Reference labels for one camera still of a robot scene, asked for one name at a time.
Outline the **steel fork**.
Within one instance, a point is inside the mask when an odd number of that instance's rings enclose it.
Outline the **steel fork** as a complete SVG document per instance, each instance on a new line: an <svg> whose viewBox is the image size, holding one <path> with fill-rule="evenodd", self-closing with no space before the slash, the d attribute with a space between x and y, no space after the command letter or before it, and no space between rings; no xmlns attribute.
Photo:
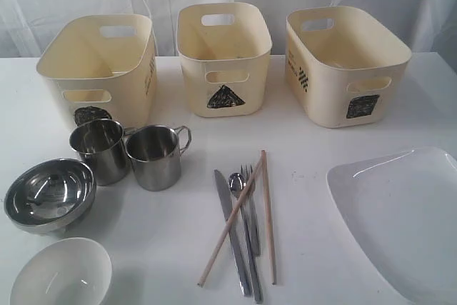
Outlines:
<svg viewBox="0 0 457 305"><path fill-rule="evenodd" d="M253 172L253 167L248 167L247 165L240 167L240 172L244 177L245 181L248 181L251 173ZM250 235L251 235L251 245L253 249L253 254L255 256L261 255L260 240L258 235L258 221L256 215L256 208L253 199L253 193L255 191L255 181L252 181L248 193L248 214L249 214L249 224L250 224Z"/></svg>

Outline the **steel spoon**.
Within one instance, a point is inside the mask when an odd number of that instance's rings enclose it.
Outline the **steel spoon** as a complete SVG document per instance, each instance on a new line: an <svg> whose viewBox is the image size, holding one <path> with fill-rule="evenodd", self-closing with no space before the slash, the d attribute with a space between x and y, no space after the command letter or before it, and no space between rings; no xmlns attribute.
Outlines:
<svg viewBox="0 0 457 305"><path fill-rule="evenodd" d="M236 199L238 199L245 186L245 180L244 180L243 175L238 172L232 173L228 178L228 184L229 184L231 193L236 197ZM240 210L241 210L241 216L243 219L243 226L244 226L243 230L244 230L244 236L245 236L245 241L246 241L246 250L247 250L247 255L248 255L248 265L249 265L249 271L250 271L250 276L251 276L251 283L252 283L252 287L253 287L253 297L257 304L262 304L263 303L263 294L261 291L261 285L260 285L257 268L256 268L256 261L255 261L255 257L253 254L253 248L251 245L251 237L250 237L249 225L248 225L248 216L247 216L246 212L244 211L244 205L241 205Z"/></svg>

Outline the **steel mug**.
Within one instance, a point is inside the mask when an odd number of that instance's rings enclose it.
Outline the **steel mug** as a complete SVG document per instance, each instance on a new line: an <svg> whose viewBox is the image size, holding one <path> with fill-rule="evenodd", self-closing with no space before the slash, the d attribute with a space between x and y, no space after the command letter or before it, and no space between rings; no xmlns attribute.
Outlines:
<svg viewBox="0 0 457 305"><path fill-rule="evenodd" d="M95 119L78 126L71 133L69 144L93 171L98 186L115 184L130 172L124 128L117 121Z"/></svg>
<svg viewBox="0 0 457 305"><path fill-rule="evenodd" d="M181 177L181 156L191 140L187 126L148 125L136 130L125 147L138 184L147 191L173 186Z"/></svg>

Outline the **slanted wooden chopstick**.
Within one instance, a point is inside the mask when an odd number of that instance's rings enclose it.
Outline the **slanted wooden chopstick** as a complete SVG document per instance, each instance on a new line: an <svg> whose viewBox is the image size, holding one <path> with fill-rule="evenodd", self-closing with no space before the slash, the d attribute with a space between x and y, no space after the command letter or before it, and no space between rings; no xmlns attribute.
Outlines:
<svg viewBox="0 0 457 305"><path fill-rule="evenodd" d="M254 169L253 169L253 172L249 178L249 180L246 182L246 186L242 189L242 192L238 198L238 201L235 203L235 205L233 206L233 210L230 214L230 217L228 218L228 220L226 221L226 224L225 224L225 227L224 229L222 230L221 232L221 235L217 241L217 244L214 248L214 250L212 251L212 254L204 268L204 271L202 273L202 275L200 276L200 279L197 283L198 286L200 287L203 287L206 280L207 280L207 277L211 271L211 268L212 266L214 265L214 262L221 250L221 247L226 239L226 236L227 234L229 233L232 225L233 225L233 222L235 221L236 219L236 216L238 214L238 210L241 208L241 206L244 204L247 196L248 196L248 193L249 193L249 188L251 186L251 183L252 181L255 181L256 180L256 177L258 175L258 172L259 172L259 169L262 167L262 158L260 158L257 162L257 164L255 165Z"/></svg>

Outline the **steel bowl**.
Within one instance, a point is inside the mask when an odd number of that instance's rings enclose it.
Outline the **steel bowl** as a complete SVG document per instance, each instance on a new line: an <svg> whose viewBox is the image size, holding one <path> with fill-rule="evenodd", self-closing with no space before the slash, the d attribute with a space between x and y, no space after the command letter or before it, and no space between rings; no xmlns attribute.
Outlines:
<svg viewBox="0 0 457 305"><path fill-rule="evenodd" d="M4 211L14 226L30 234L68 231L90 212L96 179L76 159L52 159L31 167L9 187Z"/></svg>

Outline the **white ceramic bowl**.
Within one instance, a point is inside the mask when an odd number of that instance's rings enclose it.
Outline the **white ceramic bowl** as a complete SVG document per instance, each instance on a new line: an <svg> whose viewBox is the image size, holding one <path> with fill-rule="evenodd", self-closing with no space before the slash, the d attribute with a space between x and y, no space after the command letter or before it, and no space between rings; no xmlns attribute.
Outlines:
<svg viewBox="0 0 457 305"><path fill-rule="evenodd" d="M14 280L10 304L104 304L113 266L92 239L56 241L33 256Z"/></svg>

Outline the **cream bin with triangle mark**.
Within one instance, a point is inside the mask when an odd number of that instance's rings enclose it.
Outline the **cream bin with triangle mark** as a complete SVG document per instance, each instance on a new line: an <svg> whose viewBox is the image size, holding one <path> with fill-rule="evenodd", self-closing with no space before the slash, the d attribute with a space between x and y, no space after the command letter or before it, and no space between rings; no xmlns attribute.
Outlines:
<svg viewBox="0 0 457 305"><path fill-rule="evenodd" d="M178 15L176 43L193 113L242 116L261 108L272 40L256 6L187 6Z"/></svg>

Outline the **cream bin with square mark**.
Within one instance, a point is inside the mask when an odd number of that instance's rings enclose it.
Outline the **cream bin with square mark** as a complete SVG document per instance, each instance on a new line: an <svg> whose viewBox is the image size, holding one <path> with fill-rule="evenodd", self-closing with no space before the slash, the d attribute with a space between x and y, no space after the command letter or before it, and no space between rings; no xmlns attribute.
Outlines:
<svg viewBox="0 0 457 305"><path fill-rule="evenodd" d="M352 6L302 9L286 19L285 79L306 115L326 128L381 120L411 49Z"/></svg>

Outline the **cream bin with circle mark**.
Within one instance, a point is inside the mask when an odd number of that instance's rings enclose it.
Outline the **cream bin with circle mark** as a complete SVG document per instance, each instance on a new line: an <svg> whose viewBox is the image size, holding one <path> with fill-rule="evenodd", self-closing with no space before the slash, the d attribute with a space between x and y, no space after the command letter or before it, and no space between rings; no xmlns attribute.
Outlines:
<svg viewBox="0 0 457 305"><path fill-rule="evenodd" d="M110 118L146 124L157 88L153 24L140 14L83 16L69 22L36 65L64 123Z"/></svg>

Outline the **white square plate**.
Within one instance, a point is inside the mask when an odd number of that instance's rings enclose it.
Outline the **white square plate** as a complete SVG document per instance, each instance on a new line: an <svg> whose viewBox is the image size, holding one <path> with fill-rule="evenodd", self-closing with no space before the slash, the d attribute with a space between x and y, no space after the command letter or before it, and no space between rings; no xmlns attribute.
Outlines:
<svg viewBox="0 0 457 305"><path fill-rule="evenodd" d="M456 159L434 146L341 164L326 180L377 272L415 304L456 303Z"/></svg>

